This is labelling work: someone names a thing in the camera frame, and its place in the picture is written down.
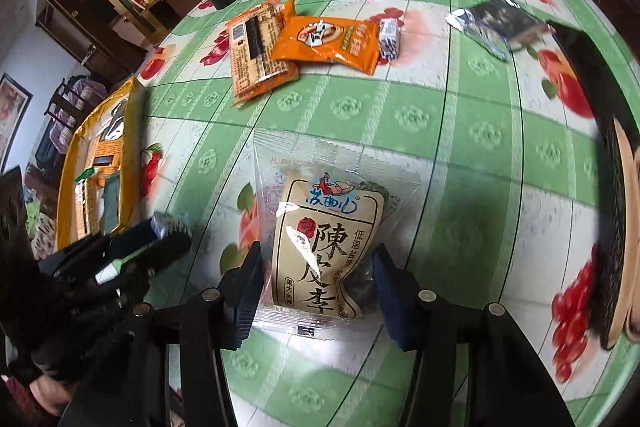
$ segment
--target barcode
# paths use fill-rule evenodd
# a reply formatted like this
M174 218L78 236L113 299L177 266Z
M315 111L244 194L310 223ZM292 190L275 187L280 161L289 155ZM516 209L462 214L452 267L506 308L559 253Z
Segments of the barcode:
M233 36L233 40L235 41L237 41L241 37L244 37L244 23L239 26L236 26L232 30L232 36Z
M298 326L298 334L301 337L313 338L316 335L316 328L313 326Z

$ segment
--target plastic wrapper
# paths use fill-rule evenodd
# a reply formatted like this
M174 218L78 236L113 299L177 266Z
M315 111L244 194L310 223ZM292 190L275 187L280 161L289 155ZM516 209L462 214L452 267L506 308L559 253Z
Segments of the plastic wrapper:
M419 176L293 133L256 130L254 148L266 267L255 325L344 339L378 324L370 252L393 248Z
M514 0L491 0L460 8L445 19L500 60L507 60L510 51L546 31L543 20L525 12Z
M398 19L380 19L380 57L397 60L400 56L400 25Z
M186 233L191 237L191 229L183 220L157 210L151 217L151 229L158 236L158 239L169 237L174 232Z
M268 0L226 23L230 35L234 105L299 78L295 64L271 58L285 20L294 14L293 1Z
M378 64L378 23L335 17L293 17L280 33L271 58L340 62L367 74Z

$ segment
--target logo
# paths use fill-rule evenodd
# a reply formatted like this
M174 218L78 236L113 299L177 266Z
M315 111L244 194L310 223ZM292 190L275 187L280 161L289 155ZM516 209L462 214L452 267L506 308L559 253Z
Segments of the logo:
M354 188L353 185L348 184L347 182L328 183L328 181L329 173L325 172L319 182L314 185L314 188L317 190L319 189L325 196L344 196L345 194L349 194L349 192Z
M334 26L320 19L318 22L302 28L298 33L298 40L304 42L310 48L317 48L328 42L335 41L343 32L344 28L341 26Z

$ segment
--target screw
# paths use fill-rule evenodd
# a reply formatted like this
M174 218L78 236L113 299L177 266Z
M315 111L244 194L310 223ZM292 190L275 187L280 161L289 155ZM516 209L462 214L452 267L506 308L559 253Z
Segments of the screw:
M140 302L140 304L133 306L133 314L136 317L142 317L143 315L148 314L149 311L151 311L151 306L146 302Z
M208 288L202 292L202 298L207 302L213 302L220 299L220 291L217 288Z
M437 298L436 292L431 290L420 290L418 292L418 299L424 302L433 302Z
M500 317L504 315L504 306L502 304L498 304L497 302L492 302L489 304L489 313L495 315L496 317Z

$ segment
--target preserved plum package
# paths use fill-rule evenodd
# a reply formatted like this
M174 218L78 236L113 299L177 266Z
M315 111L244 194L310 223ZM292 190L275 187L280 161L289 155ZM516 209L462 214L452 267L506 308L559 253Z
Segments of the preserved plum package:
M322 139L256 130L260 245L266 288L255 325L344 338L377 316L370 252L394 231L420 178Z

